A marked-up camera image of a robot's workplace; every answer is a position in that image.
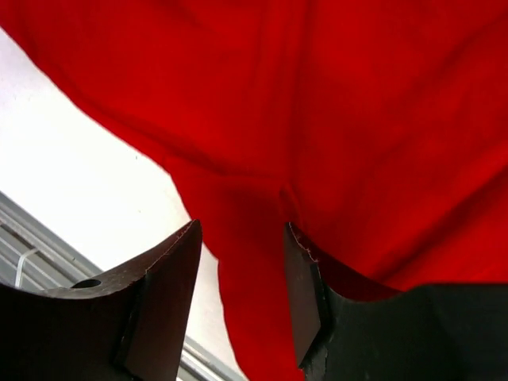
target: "screw hole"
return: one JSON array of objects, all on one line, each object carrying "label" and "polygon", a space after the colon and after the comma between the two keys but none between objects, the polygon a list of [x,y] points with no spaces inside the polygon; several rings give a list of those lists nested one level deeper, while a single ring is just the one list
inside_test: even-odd
[{"label": "screw hole", "polygon": [[76,283],[71,288],[92,288],[101,285],[101,281],[98,279],[85,279],[81,282]]}]

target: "red garment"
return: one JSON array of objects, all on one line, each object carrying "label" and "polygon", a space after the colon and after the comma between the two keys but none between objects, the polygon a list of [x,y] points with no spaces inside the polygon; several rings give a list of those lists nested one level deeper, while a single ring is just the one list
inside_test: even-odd
[{"label": "red garment", "polygon": [[173,177],[250,380],[295,370],[283,222],[393,287],[508,279],[507,0],[1,0]]}]

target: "red shirt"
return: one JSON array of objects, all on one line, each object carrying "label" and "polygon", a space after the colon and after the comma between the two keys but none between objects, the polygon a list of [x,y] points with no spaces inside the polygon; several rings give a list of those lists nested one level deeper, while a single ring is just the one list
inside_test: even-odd
[{"label": "red shirt", "polygon": [[393,287],[508,279],[507,0],[1,0],[0,25],[171,174],[250,380],[302,379],[285,221]]}]

